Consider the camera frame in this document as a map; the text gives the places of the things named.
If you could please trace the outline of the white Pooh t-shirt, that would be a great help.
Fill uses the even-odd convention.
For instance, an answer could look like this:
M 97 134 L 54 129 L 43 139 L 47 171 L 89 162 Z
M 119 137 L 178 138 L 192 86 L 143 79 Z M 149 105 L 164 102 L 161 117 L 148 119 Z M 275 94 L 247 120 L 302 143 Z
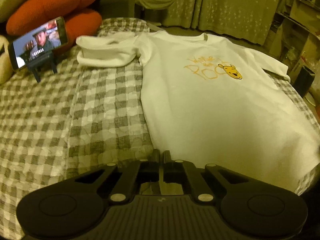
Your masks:
M 119 32 L 80 36 L 77 59 L 122 67 L 138 59 L 152 144 L 197 167 L 213 163 L 302 194 L 319 181 L 319 130 L 274 83 L 287 66 L 225 37 Z

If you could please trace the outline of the grey checkered bed quilt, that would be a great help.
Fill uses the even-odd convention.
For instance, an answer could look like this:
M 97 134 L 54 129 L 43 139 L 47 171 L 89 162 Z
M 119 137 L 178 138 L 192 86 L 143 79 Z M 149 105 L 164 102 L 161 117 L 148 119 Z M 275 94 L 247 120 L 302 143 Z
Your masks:
M 152 33 L 143 20 L 112 18 L 94 37 L 119 32 Z M 39 83 L 20 70 L 1 85 L 1 239 L 24 236 L 16 209 L 27 194 L 106 164 L 126 167 L 157 149 L 143 112 L 138 59 L 89 67 L 79 63 L 80 50 L 76 44 L 58 60 L 57 74 L 45 71 Z M 271 78 L 319 130 L 290 81 Z

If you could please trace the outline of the black phone stand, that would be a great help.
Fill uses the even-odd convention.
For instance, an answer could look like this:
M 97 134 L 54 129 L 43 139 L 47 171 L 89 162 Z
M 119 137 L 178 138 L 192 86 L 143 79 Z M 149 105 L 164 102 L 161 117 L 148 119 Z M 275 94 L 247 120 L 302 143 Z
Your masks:
M 44 66 L 49 65 L 54 74 L 57 74 L 57 66 L 56 66 L 56 58 L 52 51 L 46 52 L 40 57 L 31 60 L 29 63 L 26 64 L 28 70 L 33 74 L 37 83 L 41 81 L 39 72 L 41 68 Z

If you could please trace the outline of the black box on floor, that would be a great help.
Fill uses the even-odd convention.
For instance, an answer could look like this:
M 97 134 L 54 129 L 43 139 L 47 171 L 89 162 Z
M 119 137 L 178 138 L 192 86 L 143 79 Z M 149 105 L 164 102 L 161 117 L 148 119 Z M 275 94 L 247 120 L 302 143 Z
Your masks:
M 309 91 L 314 79 L 315 73 L 307 66 L 303 66 L 293 84 L 293 87 L 303 98 Z

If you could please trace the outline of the smartphone playing video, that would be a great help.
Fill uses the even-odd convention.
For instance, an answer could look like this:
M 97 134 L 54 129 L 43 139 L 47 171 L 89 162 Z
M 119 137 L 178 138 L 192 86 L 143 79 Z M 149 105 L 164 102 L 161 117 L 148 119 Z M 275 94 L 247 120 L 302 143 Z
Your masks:
M 43 54 L 68 43 L 65 20 L 57 17 L 11 42 L 8 46 L 14 71 L 26 66 Z

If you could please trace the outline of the white flower plush cushion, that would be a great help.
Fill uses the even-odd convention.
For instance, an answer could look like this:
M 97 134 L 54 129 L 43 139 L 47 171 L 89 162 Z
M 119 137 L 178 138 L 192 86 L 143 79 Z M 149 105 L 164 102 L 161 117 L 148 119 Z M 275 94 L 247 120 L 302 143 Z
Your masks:
M 4 36 L 0 36 L 0 84 L 7 82 L 13 74 L 13 68 L 10 61 L 8 52 L 9 41 Z

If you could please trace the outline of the grey garment on chair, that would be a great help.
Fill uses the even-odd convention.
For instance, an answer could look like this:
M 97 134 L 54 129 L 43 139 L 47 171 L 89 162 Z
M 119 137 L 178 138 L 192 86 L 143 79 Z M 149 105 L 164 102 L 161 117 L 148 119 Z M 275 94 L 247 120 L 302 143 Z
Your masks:
M 148 10 L 164 10 L 173 4 L 174 0 L 135 0 L 136 5 Z

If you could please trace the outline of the wooden shelf unit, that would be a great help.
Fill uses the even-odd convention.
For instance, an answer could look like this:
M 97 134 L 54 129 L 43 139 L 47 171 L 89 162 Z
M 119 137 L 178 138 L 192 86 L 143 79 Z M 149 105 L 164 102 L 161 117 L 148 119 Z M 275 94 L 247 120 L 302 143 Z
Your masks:
M 303 66 L 319 67 L 319 5 L 312 0 L 280 0 L 264 47 L 288 66 L 294 83 Z

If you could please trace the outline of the grey star curtain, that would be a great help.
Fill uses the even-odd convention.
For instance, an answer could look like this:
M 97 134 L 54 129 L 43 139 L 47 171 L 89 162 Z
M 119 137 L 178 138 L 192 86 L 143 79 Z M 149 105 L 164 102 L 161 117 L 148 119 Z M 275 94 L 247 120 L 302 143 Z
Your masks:
M 279 0 L 174 0 L 161 24 L 213 31 L 263 45 Z

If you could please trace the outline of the red knitted cushion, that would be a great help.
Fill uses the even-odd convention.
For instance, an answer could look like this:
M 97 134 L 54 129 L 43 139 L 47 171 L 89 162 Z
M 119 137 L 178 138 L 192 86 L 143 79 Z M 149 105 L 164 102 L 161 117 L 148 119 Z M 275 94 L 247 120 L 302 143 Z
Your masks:
M 61 54 L 82 35 L 94 36 L 102 23 L 99 12 L 90 8 L 96 0 L 26 0 L 5 21 L 5 32 L 22 36 L 46 22 L 62 16 L 68 43 L 55 52 Z

